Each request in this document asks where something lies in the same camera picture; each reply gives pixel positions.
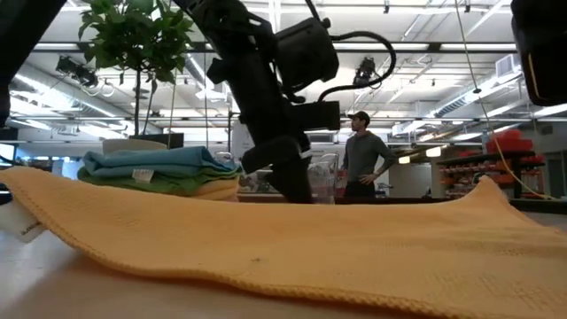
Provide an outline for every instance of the black pants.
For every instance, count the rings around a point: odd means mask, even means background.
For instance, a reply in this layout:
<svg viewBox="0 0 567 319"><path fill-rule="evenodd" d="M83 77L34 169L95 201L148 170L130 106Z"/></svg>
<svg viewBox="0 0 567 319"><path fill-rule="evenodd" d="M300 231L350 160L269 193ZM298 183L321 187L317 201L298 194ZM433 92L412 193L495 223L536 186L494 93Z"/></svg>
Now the black pants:
<svg viewBox="0 0 567 319"><path fill-rule="evenodd" d="M376 189L374 183L368 185L361 182L348 182L345 189L346 198L374 198Z"/></svg>

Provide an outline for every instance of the white label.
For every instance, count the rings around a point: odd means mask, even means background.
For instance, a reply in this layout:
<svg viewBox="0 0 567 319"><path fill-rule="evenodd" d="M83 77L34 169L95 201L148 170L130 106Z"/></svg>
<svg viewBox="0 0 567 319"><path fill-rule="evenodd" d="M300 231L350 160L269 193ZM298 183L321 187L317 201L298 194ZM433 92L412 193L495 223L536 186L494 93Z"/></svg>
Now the white label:
<svg viewBox="0 0 567 319"><path fill-rule="evenodd" d="M153 170L151 169L135 169L132 172L132 178L138 183L151 183L153 177Z"/></svg>
<svg viewBox="0 0 567 319"><path fill-rule="evenodd" d="M45 228L23 205L15 199L0 206L0 230L12 234L24 243L38 237Z"/></svg>

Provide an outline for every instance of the man's hand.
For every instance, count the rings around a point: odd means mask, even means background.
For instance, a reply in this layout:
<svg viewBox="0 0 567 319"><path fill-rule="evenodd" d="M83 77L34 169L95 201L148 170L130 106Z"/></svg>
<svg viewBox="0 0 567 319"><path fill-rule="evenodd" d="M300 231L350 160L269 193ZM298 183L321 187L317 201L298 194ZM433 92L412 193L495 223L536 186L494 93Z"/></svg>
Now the man's hand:
<svg viewBox="0 0 567 319"><path fill-rule="evenodd" d="M361 183L363 183L363 184L365 184L365 185L370 185L370 184L372 184L377 178L378 178L378 175L376 175L376 174L362 175L360 181L361 181Z"/></svg>

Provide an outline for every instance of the knit towel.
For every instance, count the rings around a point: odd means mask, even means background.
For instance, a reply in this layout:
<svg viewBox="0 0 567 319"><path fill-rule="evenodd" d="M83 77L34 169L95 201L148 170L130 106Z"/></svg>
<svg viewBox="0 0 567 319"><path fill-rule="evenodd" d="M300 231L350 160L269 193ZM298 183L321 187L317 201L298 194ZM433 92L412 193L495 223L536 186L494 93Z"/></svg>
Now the knit towel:
<svg viewBox="0 0 567 319"><path fill-rule="evenodd" d="M456 201L397 206L214 202L24 167L0 182L66 243L129 274L421 315L567 317L567 237L489 179Z"/></svg>

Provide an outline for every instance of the fluorescent light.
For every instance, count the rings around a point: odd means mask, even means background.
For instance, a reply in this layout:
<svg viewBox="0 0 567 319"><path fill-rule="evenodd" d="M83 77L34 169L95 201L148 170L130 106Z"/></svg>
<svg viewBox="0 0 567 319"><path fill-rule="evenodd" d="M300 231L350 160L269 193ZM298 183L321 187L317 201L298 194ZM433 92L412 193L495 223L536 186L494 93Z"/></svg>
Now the fluorescent light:
<svg viewBox="0 0 567 319"><path fill-rule="evenodd" d="M455 136L452 139L455 141L466 141L466 140L470 140L471 138L479 137L481 135L482 133L465 133L465 134L460 134L459 136Z"/></svg>
<svg viewBox="0 0 567 319"><path fill-rule="evenodd" d="M512 108L513 108L513 106L511 106L511 105L506 105L506 106L503 106L503 107L499 107L499 108L497 108L497 109L495 109L495 110L492 110L492 111L490 111L489 113L487 113L486 115L488 115L488 117L493 117L493 116L496 116L496 115L500 115L500 114L502 114L502 113L505 113L505 112L511 110Z"/></svg>
<svg viewBox="0 0 567 319"><path fill-rule="evenodd" d="M102 137L105 139L124 138L121 134L111 131L107 128L98 128L90 125L81 126L81 131L89 135Z"/></svg>
<svg viewBox="0 0 567 319"><path fill-rule="evenodd" d="M374 134L390 134L392 133L392 129L391 128L368 128L368 130ZM327 129L324 130L324 132L335 132L335 131L329 131ZM351 128L342 128L339 130L340 134L351 134L353 133L353 130Z"/></svg>
<svg viewBox="0 0 567 319"><path fill-rule="evenodd" d="M425 151L425 155L427 157L430 157L430 158L439 157L439 156L441 156L441 148L435 147L435 148L429 149L429 150Z"/></svg>
<svg viewBox="0 0 567 319"><path fill-rule="evenodd" d="M484 51L484 50L502 50L514 51L516 49L515 43L468 43L467 49L469 51ZM464 50L464 43L444 43L441 44L442 51Z"/></svg>
<svg viewBox="0 0 567 319"><path fill-rule="evenodd" d="M26 125L32 128L39 128L39 129L51 129L48 125L45 125L41 122L34 121L34 120L26 120L26 121L18 121L18 120L11 120L14 123Z"/></svg>
<svg viewBox="0 0 567 319"><path fill-rule="evenodd" d="M409 164L410 161L411 159L409 158L409 156L404 156L398 159L398 163L400 164Z"/></svg>
<svg viewBox="0 0 567 319"><path fill-rule="evenodd" d="M435 136L433 134L424 135L424 136L419 137L419 142L426 142L426 141L429 141L433 138L435 138Z"/></svg>
<svg viewBox="0 0 567 319"><path fill-rule="evenodd" d="M386 51L386 47L381 43L333 43L335 50L376 50ZM394 43L395 50L402 51L421 51L429 48L428 43Z"/></svg>
<svg viewBox="0 0 567 319"><path fill-rule="evenodd" d="M565 111L567 111L567 104L544 107L543 109L537 111L533 115L535 117L543 117L543 116L553 115L553 114L561 113L561 112L565 112Z"/></svg>
<svg viewBox="0 0 567 319"><path fill-rule="evenodd" d="M494 130L494 133L500 133L500 132L503 132L507 129L515 128L516 126L517 126L517 124L512 124L512 125L508 125L508 126L505 126L505 127L497 128L497 129Z"/></svg>
<svg viewBox="0 0 567 319"><path fill-rule="evenodd" d="M78 51L79 47L75 43L38 43L34 50Z"/></svg>

